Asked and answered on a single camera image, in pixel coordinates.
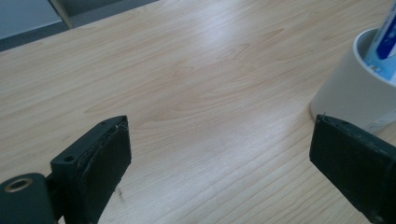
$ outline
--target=blue label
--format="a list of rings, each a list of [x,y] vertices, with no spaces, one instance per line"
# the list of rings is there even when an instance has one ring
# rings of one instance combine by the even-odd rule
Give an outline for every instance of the blue label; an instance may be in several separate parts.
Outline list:
[[[378,54],[378,58],[381,60],[387,59],[393,55],[390,55],[390,52],[394,48],[396,44],[396,17],[393,18],[392,23],[390,24],[387,32],[382,38],[381,42],[376,49],[376,53]]]

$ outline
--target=white ceramic cup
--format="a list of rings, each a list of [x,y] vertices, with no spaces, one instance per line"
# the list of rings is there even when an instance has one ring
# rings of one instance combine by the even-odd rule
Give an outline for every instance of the white ceramic cup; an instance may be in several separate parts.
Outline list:
[[[377,29],[359,34],[352,48],[311,102],[311,114],[326,114],[374,133],[396,120],[396,85],[363,61]]]

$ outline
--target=clamp jaw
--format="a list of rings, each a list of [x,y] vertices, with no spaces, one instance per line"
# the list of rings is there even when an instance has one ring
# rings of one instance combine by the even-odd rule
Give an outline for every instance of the clamp jaw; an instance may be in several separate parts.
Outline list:
[[[107,119],[51,162],[52,173],[0,185],[0,223],[97,223],[131,163],[126,116]]]

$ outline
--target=wooden table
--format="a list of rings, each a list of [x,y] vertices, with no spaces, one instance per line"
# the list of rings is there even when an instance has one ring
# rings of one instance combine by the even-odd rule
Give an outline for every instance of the wooden table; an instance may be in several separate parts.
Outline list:
[[[308,159],[308,105],[390,3],[161,0],[1,52],[0,181],[125,114],[100,223],[366,223]]]

